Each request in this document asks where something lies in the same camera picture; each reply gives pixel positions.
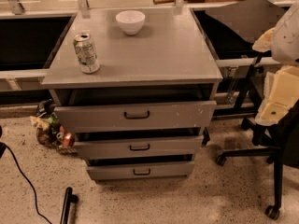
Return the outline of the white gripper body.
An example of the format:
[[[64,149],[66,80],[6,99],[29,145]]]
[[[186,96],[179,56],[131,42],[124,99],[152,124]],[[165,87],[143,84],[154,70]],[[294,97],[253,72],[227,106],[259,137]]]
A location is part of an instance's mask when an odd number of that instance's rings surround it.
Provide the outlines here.
[[[283,66],[276,73],[268,72],[263,95],[255,122],[262,126],[278,124],[299,100],[299,68]]]

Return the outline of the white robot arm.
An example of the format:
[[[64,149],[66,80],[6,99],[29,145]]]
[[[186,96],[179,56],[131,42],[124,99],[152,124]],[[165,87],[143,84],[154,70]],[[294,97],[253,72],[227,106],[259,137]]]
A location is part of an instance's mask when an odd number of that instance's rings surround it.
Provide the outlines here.
[[[252,48],[260,52],[270,50],[272,59],[282,64],[275,74],[266,74],[264,98],[255,117],[262,126],[278,124],[299,100],[299,2],[293,3]]]

